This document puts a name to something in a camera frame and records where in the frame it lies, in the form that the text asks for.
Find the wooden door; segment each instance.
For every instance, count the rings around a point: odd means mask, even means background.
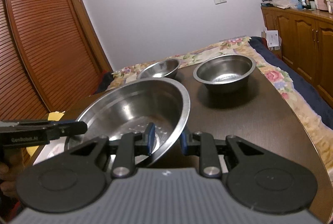
[[[8,0],[22,59],[51,111],[91,95],[100,71],[70,0]]]
[[[294,33],[296,72],[307,82],[314,84],[314,76],[317,63],[317,44],[315,40],[315,19],[300,15],[291,15]]]
[[[17,52],[4,0],[0,0],[0,120],[42,119],[48,110]]]
[[[290,15],[288,13],[277,12],[276,24],[279,36],[282,39],[282,60],[292,69],[295,69],[295,43],[291,28]]]
[[[276,30],[276,22],[275,22],[275,11],[267,10],[267,9],[261,9],[262,15],[264,17],[265,27],[267,30]]]
[[[333,25],[316,21],[318,35],[318,60],[315,87],[333,108]]]
[[[75,13],[79,19],[79,23],[82,27],[82,30],[86,36],[86,39],[96,56],[96,60],[99,64],[101,71],[105,70],[107,72],[113,72],[108,59],[102,49],[101,44],[99,43],[98,37],[95,33],[94,27],[90,21],[86,8],[82,0],[72,0]]]

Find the gray gripper base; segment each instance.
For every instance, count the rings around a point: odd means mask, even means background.
[[[114,180],[99,200],[71,213],[25,209],[12,224],[319,224],[307,210],[268,215],[234,201],[222,183],[195,169],[139,169]]]

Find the dark cloth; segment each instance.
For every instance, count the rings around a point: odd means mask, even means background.
[[[98,85],[97,90],[94,92],[94,94],[106,91],[110,83],[114,80],[113,75],[111,72],[106,72],[103,75],[102,81]]]
[[[298,91],[310,107],[316,112],[323,123],[333,129],[333,109],[321,98],[316,89],[305,81],[299,74],[277,58],[262,43],[261,37],[252,37],[249,44],[271,65],[286,71],[294,82],[294,88]]]

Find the dark brown table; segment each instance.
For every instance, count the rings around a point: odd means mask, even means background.
[[[229,94],[212,95],[193,78],[195,65],[179,70],[176,79],[189,91],[191,111],[187,126],[217,139],[237,135],[310,169],[318,191],[311,212],[326,223],[333,207],[333,189],[326,169],[307,132],[279,92],[256,69],[248,86]],[[102,94],[90,96],[67,111],[63,119],[74,119]],[[196,157],[186,157],[175,144],[154,167],[198,166]]]

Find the large stainless steel bowl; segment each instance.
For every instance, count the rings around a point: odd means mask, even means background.
[[[67,138],[65,149],[105,135],[120,139],[128,132],[143,132],[155,123],[155,144],[151,156],[137,156],[136,164],[149,166],[178,139],[189,117],[190,99],[186,88],[169,78],[147,78],[115,89],[92,103],[79,116],[88,131]]]
[[[217,93],[230,93],[247,84],[256,68],[253,58],[243,55],[222,55],[201,63],[193,77]]]
[[[177,74],[179,66],[180,66],[180,61],[177,59],[167,59],[164,61],[160,61],[142,70],[139,73],[137,79],[142,79],[147,77],[174,78]]]

